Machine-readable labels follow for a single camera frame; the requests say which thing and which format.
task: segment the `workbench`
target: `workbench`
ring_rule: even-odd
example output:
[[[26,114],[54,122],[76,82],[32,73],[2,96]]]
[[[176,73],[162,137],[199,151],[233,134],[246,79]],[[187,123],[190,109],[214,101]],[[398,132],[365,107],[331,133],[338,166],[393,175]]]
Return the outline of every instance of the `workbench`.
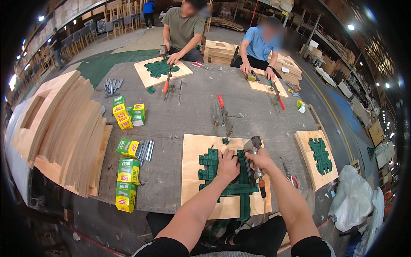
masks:
[[[299,97],[282,98],[286,110],[273,106],[275,96],[251,90],[248,82],[234,67],[206,64],[212,71],[184,62],[194,73],[170,81],[174,85],[167,100],[161,92],[164,84],[155,87],[150,95],[144,88],[133,63],[116,64],[100,82],[92,96],[104,104],[103,117],[114,125],[102,167],[99,194],[96,199],[115,204],[117,171],[122,155],[116,153],[120,138],[136,141],[155,141],[151,162],[140,167],[140,182],[135,209],[159,213],[175,213],[181,206],[181,169],[184,134],[224,137],[225,127],[215,126],[215,102],[221,94],[233,127],[232,137],[260,136],[274,162],[284,172],[280,156],[288,171],[297,178],[299,190],[314,212],[315,192],[307,168],[294,137],[296,131],[317,130],[310,111],[297,110]],[[134,129],[121,130],[113,116],[113,98],[104,98],[107,78],[124,79],[116,93],[125,96],[127,106],[144,103],[146,124]],[[272,212],[278,211],[277,200],[271,187]]]

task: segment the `red scissors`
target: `red scissors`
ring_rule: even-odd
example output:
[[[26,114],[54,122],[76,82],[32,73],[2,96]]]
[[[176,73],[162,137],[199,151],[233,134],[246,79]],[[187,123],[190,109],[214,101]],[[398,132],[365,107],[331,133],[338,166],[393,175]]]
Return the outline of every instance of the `red scissors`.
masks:
[[[295,177],[293,177],[293,176],[290,175],[290,173],[289,173],[288,170],[287,170],[287,167],[285,167],[284,161],[283,161],[283,166],[284,166],[285,175],[286,175],[288,181],[289,181],[296,189],[298,189],[297,179],[296,179]]]
[[[204,63],[202,63],[202,62],[194,62],[194,63],[192,63],[192,65],[196,66],[196,67],[200,67],[200,68],[203,67],[203,68],[208,69],[207,67],[204,66]]]

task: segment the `hand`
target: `hand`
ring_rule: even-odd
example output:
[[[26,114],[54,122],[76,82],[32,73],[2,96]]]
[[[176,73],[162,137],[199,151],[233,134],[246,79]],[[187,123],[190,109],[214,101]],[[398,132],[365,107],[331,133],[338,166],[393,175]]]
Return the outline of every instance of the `hand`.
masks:
[[[170,43],[168,41],[165,41],[164,44],[166,45],[167,52],[170,51]]]
[[[271,81],[274,81],[274,79],[277,78],[277,76],[275,75],[274,71],[273,71],[270,67],[267,67],[267,68],[266,68],[265,76],[266,76],[268,79],[271,79]]]
[[[167,64],[177,63],[179,59],[183,58],[183,56],[184,54],[181,51],[177,53],[173,53],[172,55],[170,55],[170,58],[167,61]]]
[[[245,153],[245,156],[247,157],[247,159],[253,161],[253,163],[250,165],[251,168],[254,168],[255,164],[264,173],[266,173],[266,170],[268,168],[275,166],[275,163],[272,161],[270,155],[262,147],[258,150],[258,153],[256,155],[252,153]]]
[[[240,174],[240,164],[238,163],[238,156],[233,158],[234,151],[228,150],[224,152],[218,150],[218,170],[216,178],[221,178],[227,183],[230,183]]]
[[[244,75],[247,75],[251,72],[251,65],[249,62],[243,63],[242,65],[240,65],[240,70],[241,72],[244,73]]]

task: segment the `green floor mat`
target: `green floor mat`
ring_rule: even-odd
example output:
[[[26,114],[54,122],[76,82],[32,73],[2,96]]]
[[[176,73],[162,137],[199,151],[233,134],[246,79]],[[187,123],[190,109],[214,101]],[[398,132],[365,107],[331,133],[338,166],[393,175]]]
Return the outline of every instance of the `green floor mat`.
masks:
[[[84,78],[89,79],[94,89],[96,89],[101,80],[115,64],[140,62],[155,58],[157,56],[158,50],[139,50],[113,53],[84,61],[80,64],[77,70]]]

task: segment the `person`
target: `person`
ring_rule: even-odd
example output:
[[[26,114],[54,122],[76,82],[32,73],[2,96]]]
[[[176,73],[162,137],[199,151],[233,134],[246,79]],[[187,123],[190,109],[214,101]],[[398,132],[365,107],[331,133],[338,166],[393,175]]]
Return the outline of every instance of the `person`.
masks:
[[[179,59],[204,62],[196,46],[203,37],[206,21],[199,11],[205,6],[205,0],[183,0],[181,7],[167,11],[162,20],[163,40],[170,54],[167,63],[176,63]]]
[[[249,28],[240,45],[240,57],[231,66],[240,68],[244,74],[251,73],[251,68],[262,69],[268,79],[276,76],[282,79],[274,69],[278,58],[275,50],[281,45],[282,29],[281,22],[274,17],[267,17],[257,27]]]
[[[143,15],[144,15],[144,20],[145,20],[145,26],[147,29],[150,27],[148,26],[148,19],[151,21],[151,27],[154,28],[154,14],[153,14],[153,9],[154,9],[154,1],[148,1],[147,3],[144,4],[144,9],[143,9]]]
[[[54,51],[54,57],[57,60],[57,63],[59,65],[59,69],[61,70],[63,68],[63,63],[61,62],[61,60],[65,60],[68,61],[67,57],[60,55],[60,51],[61,51],[61,39],[60,39],[60,34],[57,33],[57,28],[53,29],[53,36],[51,37],[51,45],[50,45],[50,49],[52,49]]]
[[[253,161],[252,169],[256,165],[270,177],[282,216],[273,217],[258,228],[243,229],[237,234],[234,231],[232,234],[226,232],[225,238],[216,247],[199,251],[205,246],[197,242],[207,218],[223,189],[240,172],[238,156],[234,156],[234,151],[227,149],[222,155],[218,150],[217,176],[208,186],[184,203],[169,220],[156,220],[156,216],[167,214],[148,213],[147,221],[154,241],[142,246],[133,257],[188,256],[197,252],[204,254],[202,257],[276,256],[286,232],[290,238],[292,256],[335,256],[332,247],[321,239],[303,196],[287,180],[266,150],[260,148],[257,155],[246,153],[246,157]]]

